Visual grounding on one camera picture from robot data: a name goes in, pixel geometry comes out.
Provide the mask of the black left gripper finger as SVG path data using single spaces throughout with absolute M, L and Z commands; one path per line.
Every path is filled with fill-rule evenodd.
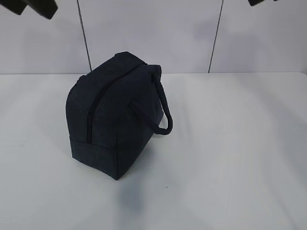
M 27 6 L 22 0 L 0 0 L 0 4 L 17 15 L 21 15 Z
M 46 19 L 52 19 L 58 10 L 54 0 L 24 0 L 24 3 Z

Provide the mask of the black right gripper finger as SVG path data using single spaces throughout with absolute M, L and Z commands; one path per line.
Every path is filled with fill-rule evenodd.
M 279 2 L 280 0 L 248 0 L 248 3 L 251 7 L 260 5 L 260 4 L 267 4 L 268 2 Z

